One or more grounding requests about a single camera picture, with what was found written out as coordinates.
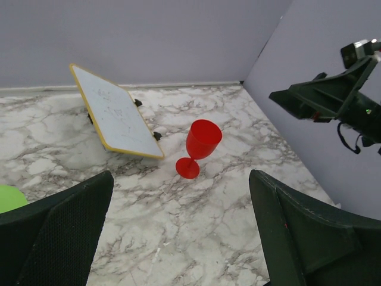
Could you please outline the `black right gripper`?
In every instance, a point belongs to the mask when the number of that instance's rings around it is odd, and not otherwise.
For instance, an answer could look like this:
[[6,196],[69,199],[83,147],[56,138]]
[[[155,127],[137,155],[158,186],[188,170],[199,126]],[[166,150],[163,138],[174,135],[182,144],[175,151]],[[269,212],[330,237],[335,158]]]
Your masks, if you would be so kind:
[[[300,120],[339,119],[339,139],[347,149],[359,154],[360,138],[364,148],[380,143],[380,104],[360,92],[375,67],[376,57],[366,56],[341,74],[328,77],[320,73],[309,82],[272,92],[269,98]],[[342,125],[358,132],[355,148],[341,134]]]

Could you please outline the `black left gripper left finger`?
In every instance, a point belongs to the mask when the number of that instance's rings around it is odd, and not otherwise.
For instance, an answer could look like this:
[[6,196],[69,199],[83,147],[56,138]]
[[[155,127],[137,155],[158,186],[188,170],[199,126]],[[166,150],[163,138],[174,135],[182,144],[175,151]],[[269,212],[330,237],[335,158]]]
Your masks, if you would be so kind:
[[1,285],[86,285],[113,188],[107,170],[1,214]]

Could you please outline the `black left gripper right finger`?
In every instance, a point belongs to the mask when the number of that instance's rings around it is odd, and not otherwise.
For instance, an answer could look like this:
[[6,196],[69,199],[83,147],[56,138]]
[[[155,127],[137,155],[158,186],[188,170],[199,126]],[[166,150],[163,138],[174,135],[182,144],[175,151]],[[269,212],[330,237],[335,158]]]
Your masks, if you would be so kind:
[[269,285],[380,285],[380,221],[249,175]]

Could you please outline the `red wine glass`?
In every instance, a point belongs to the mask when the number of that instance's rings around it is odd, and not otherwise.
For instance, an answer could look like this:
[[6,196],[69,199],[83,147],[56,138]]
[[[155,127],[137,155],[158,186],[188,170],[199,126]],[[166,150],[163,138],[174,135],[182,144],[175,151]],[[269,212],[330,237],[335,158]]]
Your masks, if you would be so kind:
[[186,151],[189,157],[183,157],[176,162],[176,171],[186,179],[194,179],[200,173],[196,162],[210,156],[221,142],[221,129],[206,119],[194,121],[186,138]]

